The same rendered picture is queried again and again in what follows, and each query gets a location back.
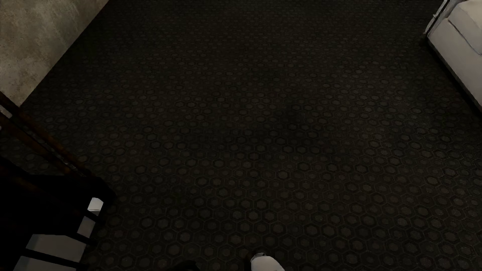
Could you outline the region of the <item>white sofa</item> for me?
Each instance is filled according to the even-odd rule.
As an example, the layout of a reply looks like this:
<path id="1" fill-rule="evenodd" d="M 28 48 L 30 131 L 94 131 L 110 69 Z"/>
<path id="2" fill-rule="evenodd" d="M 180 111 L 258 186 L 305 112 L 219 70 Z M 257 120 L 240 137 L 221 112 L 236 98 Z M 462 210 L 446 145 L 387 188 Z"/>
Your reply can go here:
<path id="1" fill-rule="evenodd" d="M 442 0 L 424 38 L 482 112 L 482 0 Z"/>

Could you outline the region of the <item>dark hexagon patterned rug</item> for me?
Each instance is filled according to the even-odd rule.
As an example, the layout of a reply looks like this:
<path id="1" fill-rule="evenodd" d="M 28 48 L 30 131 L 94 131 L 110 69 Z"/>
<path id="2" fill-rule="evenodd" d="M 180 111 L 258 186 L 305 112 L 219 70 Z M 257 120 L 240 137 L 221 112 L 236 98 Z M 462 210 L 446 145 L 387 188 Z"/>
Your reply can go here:
<path id="1" fill-rule="evenodd" d="M 117 200 L 89 271 L 482 271 L 440 0 L 109 1 L 22 108 Z"/>

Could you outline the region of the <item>white robot foot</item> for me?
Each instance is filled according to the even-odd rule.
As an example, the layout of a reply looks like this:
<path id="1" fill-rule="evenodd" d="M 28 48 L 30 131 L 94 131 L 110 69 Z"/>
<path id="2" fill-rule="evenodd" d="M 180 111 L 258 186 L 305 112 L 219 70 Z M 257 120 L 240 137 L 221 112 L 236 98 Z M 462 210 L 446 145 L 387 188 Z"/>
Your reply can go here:
<path id="1" fill-rule="evenodd" d="M 256 253 L 248 264 L 250 271 L 285 271 L 281 264 L 265 253 Z"/>

